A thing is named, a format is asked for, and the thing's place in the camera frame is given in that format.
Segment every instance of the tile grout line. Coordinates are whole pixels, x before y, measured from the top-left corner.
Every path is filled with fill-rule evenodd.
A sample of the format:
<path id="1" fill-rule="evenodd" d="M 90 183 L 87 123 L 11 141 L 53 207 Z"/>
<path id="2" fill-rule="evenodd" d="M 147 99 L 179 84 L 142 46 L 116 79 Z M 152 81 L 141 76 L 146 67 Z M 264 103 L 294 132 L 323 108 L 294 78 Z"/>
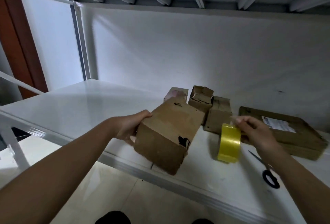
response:
<path id="1" fill-rule="evenodd" d="M 139 179 L 137 178 L 136 181 L 135 181 L 135 183 L 134 183 L 134 185 L 133 185 L 133 187 L 132 187 L 132 189 L 131 189 L 131 191 L 130 191 L 130 193 L 128 194 L 128 196 L 126 197 L 126 200 L 124 201 L 122 207 L 120 208 L 120 211 L 121 211 L 121 212 L 122 212 L 122 209 L 123 209 L 123 207 L 124 207 L 126 201 L 128 200 L 129 196 L 131 195 L 131 193 L 132 193 L 132 191 L 133 191 L 133 188 L 135 187 L 135 184 L 138 182 L 138 180 L 139 180 Z"/>

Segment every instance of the black shoe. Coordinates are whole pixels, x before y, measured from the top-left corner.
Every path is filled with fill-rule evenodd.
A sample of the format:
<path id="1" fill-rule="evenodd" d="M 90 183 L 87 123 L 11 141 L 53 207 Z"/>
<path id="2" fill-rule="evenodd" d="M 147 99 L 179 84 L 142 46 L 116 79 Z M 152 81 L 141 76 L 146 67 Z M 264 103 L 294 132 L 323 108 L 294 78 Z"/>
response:
<path id="1" fill-rule="evenodd" d="M 192 224 L 214 224 L 214 223 L 208 219 L 197 219 Z"/>
<path id="2" fill-rule="evenodd" d="M 111 211 L 99 218 L 95 224 L 131 224 L 131 222 L 123 212 Z"/>

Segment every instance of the scissors handle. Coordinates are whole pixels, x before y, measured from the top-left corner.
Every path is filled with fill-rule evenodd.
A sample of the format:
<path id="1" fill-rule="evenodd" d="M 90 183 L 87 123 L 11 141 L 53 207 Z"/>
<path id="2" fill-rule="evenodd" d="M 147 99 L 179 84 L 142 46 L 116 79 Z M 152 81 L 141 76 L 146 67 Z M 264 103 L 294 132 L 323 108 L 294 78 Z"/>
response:
<path id="1" fill-rule="evenodd" d="M 269 170 L 265 170 L 264 172 L 262 172 L 262 178 L 272 188 L 279 188 L 277 178 Z"/>

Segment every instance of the flat cardboard box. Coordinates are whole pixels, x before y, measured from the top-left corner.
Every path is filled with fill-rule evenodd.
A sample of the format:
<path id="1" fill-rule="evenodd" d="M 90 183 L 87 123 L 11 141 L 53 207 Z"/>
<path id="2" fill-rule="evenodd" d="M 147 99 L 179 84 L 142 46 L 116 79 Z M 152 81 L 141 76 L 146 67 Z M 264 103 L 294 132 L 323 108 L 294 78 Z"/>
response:
<path id="1" fill-rule="evenodd" d="M 134 150 L 171 175 L 178 171 L 204 113 L 172 97 L 138 127 Z"/>
<path id="2" fill-rule="evenodd" d="M 251 115 L 265 122 L 276 140 L 292 155 L 317 160 L 328 146 L 328 142 L 299 117 L 248 107 L 240 107 L 239 115 Z"/>
<path id="3" fill-rule="evenodd" d="M 182 97 L 184 99 L 184 102 L 187 102 L 188 89 L 172 87 L 167 93 L 167 95 L 164 97 L 164 102 L 172 97 Z"/>
<path id="4" fill-rule="evenodd" d="M 230 124 L 230 117 L 232 115 L 230 100 L 219 96 L 213 96 L 212 107 L 208 112 L 203 129 L 215 134 L 221 134 L 223 123 Z"/>
<path id="5" fill-rule="evenodd" d="M 204 119 L 202 125 L 204 126 L 208 111 L 212 107 L 213 90 L 207 87 L 194 86 L 190 94 L 188 104 L 194 108 L 204 112 Z"/>

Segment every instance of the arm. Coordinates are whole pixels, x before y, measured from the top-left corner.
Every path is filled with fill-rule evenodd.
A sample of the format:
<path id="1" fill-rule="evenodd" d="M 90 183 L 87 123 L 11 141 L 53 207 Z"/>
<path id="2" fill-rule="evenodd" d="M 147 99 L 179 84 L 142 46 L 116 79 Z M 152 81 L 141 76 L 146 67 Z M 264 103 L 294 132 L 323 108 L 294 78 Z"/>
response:
<path id="1" fill-rule="evenodd" d="M 127 139 L 151 113 L 113 117 L 40 160 L 0 190 L 0 223 L 49 223 L 112 138 Z"/>
<path id="2" fill-rule="evenodd" d="M 330 223 L 330 188 L 293 159 L 266 124 L 251 116 L 237 117 L 236 124 L 247 134 L 262 160 L 281 177 L 305 221 Z"/>

